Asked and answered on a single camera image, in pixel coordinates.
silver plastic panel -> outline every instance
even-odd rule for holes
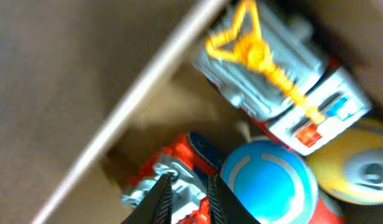
[[[354,101],[356,112],[344,121],[337,120],[331,124],[333,117],[327,116],[326,121],[322,124],[325,129],[321,135],[321,139],[311,147],[306,147],[296,137],[295,134],[302,128],[312,124],[312,121],[305,117],[305,112],[300,108],[292,108],[281,117],[271,121],[267,128],[277,138],[283,141],[300,154],[306,156],[322,147],[331,139],[342,133],[346,128],[360,119],[371,109],[371,103],[364,96],[363,91],[353,82],[348,71],[339,68],[331,74],[326,80],[323,80],[309,95],[308,101],[321,109],[326,114],[328,109],[342,97],[348,97]]]
[[[258,10],[262,35],[270,46],[274,62],[286,71],[302,93],[306,93],[322,76],[326,59],[315,55],[313,46],[302,43],[265,4],[259,3]],[[234,8],[230,7],[211,34],[230,28],[233,16]],[[251,20],[246,18],[240,35],[251,29]],[[292,104],[263,75],[243,65],[213,59],[205,49],[195,66],[233,106],[244,108],[258,121],[276,117]]]

brown cardboard surface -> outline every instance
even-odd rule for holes
[[[362,60],[349,62],[363,87],[383,104],[383,1],[308,2],[324,25],[360,55]],[[0,34],[11,40],[7,55],[0,56],[0,73],[10,74],[0,78],[0,86],[10,87],[0,89],[0,223],[31,219],[176,24],[174,18],[189,6],[134,1],[128,14],[122,5],[127,3],[49,1],[18,5],[22,10],[0,4]],[[29,87],[23,89],[22,83]],[[33,102],[33,109],[21,102]],[[120,165],[95,167],[49,223],[119,223],[129,212],[119,203],[120,188],[137,165],[190,129],[229,152],[244,141],[233,128],[239,119],[247,118],[193,67],[183,66],[145,102],[108,156]],[[365,218],[354,223],[369,220],[370,212],[361,214]],[[376,222],[383,216],[376,214]]]

black plastic part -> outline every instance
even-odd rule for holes
[[[208,181],[208,200],[211,224],[260,224],[244,208],[218,174],[211,176]]]
[[[221,170],[226,156],[210,142],[208,142],[201,134],[190,131],[188,134],[188,142],[198,155],[203,158],[212,168]]]
[[[164,174],[155,183],[139,206],[121,224],[171,224],[171,176]]]

toy robot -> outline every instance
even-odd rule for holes
[[[345,69],[325,72],[323,52],[298,38],[303,27],[280,17],[273,5],[239,1],[212,29],[195,66],[268,136],[306,156],[371,104]]]
[[[172,174],[172,223],[204,223],[208,218],[208,176],[218,173],[224,156],[198,133],[179,135],[154,154],[129,180],[122,203],[137,207],[163,174]]]

blue round toy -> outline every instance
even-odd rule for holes
[[[318,187],[311,170],[272,141],[254,141],[234,150],[221,177],[262,224],[307,223],[316,209]]]

